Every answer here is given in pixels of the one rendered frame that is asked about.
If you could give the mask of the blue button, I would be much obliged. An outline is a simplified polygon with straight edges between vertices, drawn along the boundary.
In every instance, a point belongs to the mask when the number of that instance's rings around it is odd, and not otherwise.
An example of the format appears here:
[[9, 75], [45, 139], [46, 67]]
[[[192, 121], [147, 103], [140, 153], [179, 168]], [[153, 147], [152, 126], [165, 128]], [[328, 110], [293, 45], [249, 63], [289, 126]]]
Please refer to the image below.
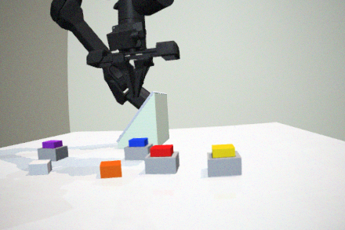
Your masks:
[[147, 138], [133, 138], [129, 145], [124, 147], [125, 161], [144, 160], [151, 153], [152, 144], [148, 144]]

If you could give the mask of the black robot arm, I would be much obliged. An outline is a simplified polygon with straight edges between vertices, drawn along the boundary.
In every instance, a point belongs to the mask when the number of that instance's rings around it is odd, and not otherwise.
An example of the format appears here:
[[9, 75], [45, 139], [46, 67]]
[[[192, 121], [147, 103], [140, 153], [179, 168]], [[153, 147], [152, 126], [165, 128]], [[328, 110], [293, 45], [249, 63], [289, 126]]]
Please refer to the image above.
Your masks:
[[[118, 22], [129, 18], [140, 18], [145, 21], [144, 16], [153, 15], [167, 6], [171, 6], [174, 0], [118, 0], [113, 9], [118, 10]], [[109, 48], [100, 40], [85, 22], [82, 8], [82, 0], [53, 0], [50, 6], [50, 16], [53, 21], [65, 30], [71, 31], [76, 39], [86, 48], [87, 52], [105, 49], [109, 53], [121, 49], [132, 48], [142, 45], [146, 31], [141, 22], [129, 22], [129, 28], [120, 29], [119, 25], [112, 27], [112, 32], [107, 34]], [[126, 101], [131, 103], [138, 110], [148, 98], [150, 92], [143, 87], [139, 97], [132, 97], [126, 91], [128, 86], [122, 73], [115, 67], [103, 68], [103, 78], [111, 89], [117, 103], [123, 105]]]

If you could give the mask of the purple button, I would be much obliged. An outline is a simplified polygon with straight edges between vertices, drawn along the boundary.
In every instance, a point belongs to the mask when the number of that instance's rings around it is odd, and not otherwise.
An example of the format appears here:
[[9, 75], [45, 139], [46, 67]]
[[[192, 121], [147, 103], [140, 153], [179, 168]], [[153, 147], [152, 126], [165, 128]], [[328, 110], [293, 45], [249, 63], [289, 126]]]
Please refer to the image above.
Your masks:
[[63, 141], [51, 140], [42, 142], [42, 148], [38, 148], [38, 160], [51, 159], [59, 161], [68, 157], [68, 146]]

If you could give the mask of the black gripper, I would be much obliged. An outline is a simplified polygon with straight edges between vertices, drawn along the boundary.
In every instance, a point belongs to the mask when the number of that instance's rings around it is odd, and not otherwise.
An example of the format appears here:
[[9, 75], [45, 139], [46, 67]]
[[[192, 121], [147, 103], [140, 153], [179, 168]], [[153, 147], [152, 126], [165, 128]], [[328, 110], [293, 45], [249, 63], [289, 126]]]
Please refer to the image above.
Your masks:
[[[140, 18], [129, 18], [118, 22], [119, 28], [129, 28], [129, 22], [141, 22], [145, 27], [145, 21]], [[147, 39], [141, 39], [142, 45], [132, 48], [118, 49], [117, 53], [109, 53], [105, 49], [89, 51], [86, 56], [86, 65], [95, 68], [117, 68], [123, 75], [132, 97], [139, 97], [145, 76], [150, 68], [154, 66], [153, 57], [162, 57], [164, 60], [179, 60], [180, 49], [176, 42], [156, 42], [155, 48], [147, 49]], [[138, 55], [143, 54], [143, 55]], [[127, 57], [125, 57], [127, 56]], [[134, 67], [129, 64], [134, 60], [135, 64], [135, 85]]]

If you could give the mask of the orange block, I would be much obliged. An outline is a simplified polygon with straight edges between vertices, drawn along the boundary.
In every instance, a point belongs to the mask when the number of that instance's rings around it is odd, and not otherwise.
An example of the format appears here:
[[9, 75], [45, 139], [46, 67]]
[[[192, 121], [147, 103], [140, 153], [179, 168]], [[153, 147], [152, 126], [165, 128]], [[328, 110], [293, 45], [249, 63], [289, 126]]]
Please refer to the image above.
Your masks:
[[100, 178], [122, 177], [121, 160], [100, 163]]

